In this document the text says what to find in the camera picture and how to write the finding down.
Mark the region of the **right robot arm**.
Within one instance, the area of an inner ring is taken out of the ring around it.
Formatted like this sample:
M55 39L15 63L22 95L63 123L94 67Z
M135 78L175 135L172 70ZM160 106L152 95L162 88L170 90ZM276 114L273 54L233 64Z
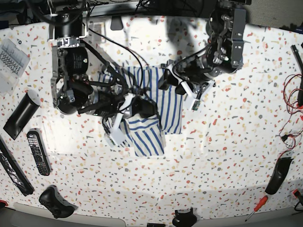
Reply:
M110 145L124 142L120 123L135 115L147 119L156 114L156 105L143 98L141 83L129 86L122 73L116 71L94 47L85 41L89 34L88 0L50 0L50 16L27 1L40 20L49 24L53 75L51 90L53 106L63 114L89 114L102 118L102 126ZM107 82L91 81L87 74L89 53L101 61L110 78Z

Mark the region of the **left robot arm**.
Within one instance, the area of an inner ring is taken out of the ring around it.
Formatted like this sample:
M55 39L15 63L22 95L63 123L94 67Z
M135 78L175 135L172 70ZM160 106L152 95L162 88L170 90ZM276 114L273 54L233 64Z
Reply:
M167 90L174 86L176 94L185 97L185 107L196 111L205 95L215 87L215 77L241 69L247 18L245 5L251 5L251 1L217 1L206 24L207 45L179 61L162 64L165 71L158 88Z

